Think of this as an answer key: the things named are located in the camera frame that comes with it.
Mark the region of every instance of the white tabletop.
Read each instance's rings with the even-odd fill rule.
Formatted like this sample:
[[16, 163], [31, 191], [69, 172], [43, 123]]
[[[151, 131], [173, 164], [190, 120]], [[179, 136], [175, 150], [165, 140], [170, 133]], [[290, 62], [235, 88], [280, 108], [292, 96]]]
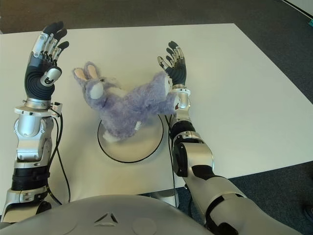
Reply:
[[[25, 99], [24, 71], [37, 36], [0, 35], [0, 210], [17, 145], [13, 110]], [[73, 29], [66, 40], [70, 47], [58, 63], [63, 75], [53, 101], [64, 104], [60, 152], [73, 200], [172, 187], [166, 137], [155, 154], [138, 163], [119, 163], [103, 154], [97, 141], [98, 114], [85, 103], [71, 74], [93, 61], [103, 75], [116, 77], [130, 90], [160, 71], [157, 56], [165, 55], [170, 40], [186, 56], [190, 115], [214, 154], [216, 174], [230, 178], [313, 160], [313, 105], [234, 24]], [[56, 196], [65, 200], [57, 158], [49, 181]], [[179, 179], [177, 186], [183, 185]]]

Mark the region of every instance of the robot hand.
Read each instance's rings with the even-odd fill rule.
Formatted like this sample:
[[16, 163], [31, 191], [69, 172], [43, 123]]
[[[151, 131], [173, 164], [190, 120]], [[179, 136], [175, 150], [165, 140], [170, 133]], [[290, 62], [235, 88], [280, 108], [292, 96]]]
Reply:
[[25, 91], [28, 98], [51, 100], [54, 82], [62, 71], [57, 66], [61, 52], [69, 46], [68, 42], [58, 44], [67, 34], [63, 22], [52, 23], [40, 33], [29, 57], [25, 73]]
[[181, 84], [185, 85], [186, 82], [186, 64], [184, 54], [180, 46], [177, 43], [171, 41], [168, 46], [171, 48], [167, 48], [166, 51], [171, 56], [166, 56], [166, 59], [171, 63], [168, 65], [162, 57], [158, 57], [157, 61], [159, 65], [165, 70], [165, 72], [170, 76], [173, 81], [173, 86]]

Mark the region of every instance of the floor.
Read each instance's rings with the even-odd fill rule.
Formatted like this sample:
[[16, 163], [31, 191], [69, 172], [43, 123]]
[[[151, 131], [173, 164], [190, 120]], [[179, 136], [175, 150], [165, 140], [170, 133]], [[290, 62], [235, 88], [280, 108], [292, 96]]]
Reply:
[[[67, 28], [235, 23], [313, 103], [313, 27], [280, 0], [0, 0], [0, 15], [3, 33], [39, 31], [58, 20]], [[309, 162], [231, 181], [272, 217], [313, 235], [302, 213], [313, 204], [312, 177]], [[179, 189], [185, 212], [189, 197]]]

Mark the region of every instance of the black circle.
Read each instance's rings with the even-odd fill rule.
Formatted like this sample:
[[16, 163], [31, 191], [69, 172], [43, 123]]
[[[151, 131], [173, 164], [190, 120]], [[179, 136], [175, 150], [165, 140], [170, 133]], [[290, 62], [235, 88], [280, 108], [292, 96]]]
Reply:
[[111, 157], [109, 154], [107, 154], [106, 151], [105, 151], [105, 150], [103, 149], [103, 147], [101, 146], [101, 143], [100, 143], [100, 140], [99, 140], [99, 129], [100, 129], [100, 125], [101, 125], [102, 120], [101, 120], [100, 123], [99, 123], [98, 131], [97, 131], [97, 138], [98, 138], [99, 146], [100, 146], [100, 148], [102, 149], [102, 151], [103, 151], [109, 158], [111, 158], [111, 159], [114, 160], [114, 161], [117, 161], [117, 162], [119, 162], [119, 163], [138, 163], [139, 161], [142, 161], [142, 160], [146, 159], [147, 157], [151, 156], [152, 154], [154, 154], [154, 152], [157, 150], [157, 148], [160, 146], [160, 144], [161, 144], [161, 142], [162, 142], [162, 140], [163, 140], [163, 135], [164, 135], [163, 121], [162, 121], [160, 115], [158, 115], [158, 118], [160, 119], [160, 121], [161, 121], [161, 123], [162, 123], [162, 137], [161, 137], [161, 140], [160, 140], [160, 142], [158, 143], [157, 147], [153, 150], [153, 152], [152, 152], [151, 154], [149, 154], [148, 156], [144, 157], [143, 159], [140, 159], [140, 160], [138, 160], [138, 161], [133, 161], [133, 162], [124, 162], [124, 161], [117, 160], [117, 159]]

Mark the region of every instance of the plush toy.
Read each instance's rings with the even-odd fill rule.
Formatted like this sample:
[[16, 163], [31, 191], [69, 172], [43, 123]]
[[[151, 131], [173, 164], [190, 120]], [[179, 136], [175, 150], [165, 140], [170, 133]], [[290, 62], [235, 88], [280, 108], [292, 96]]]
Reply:
[[74, 69], [73, 74], [87, 104], [99, 112], [106, 129], [103, 138], [109, 142], [133, 136], [149, 115], [174, 114], [179, 102], [169, 93], [170, 82], [164, 72], [130, 92], [122, 90], [116, 79], [100, 77], [92, 62], [84, 69]]

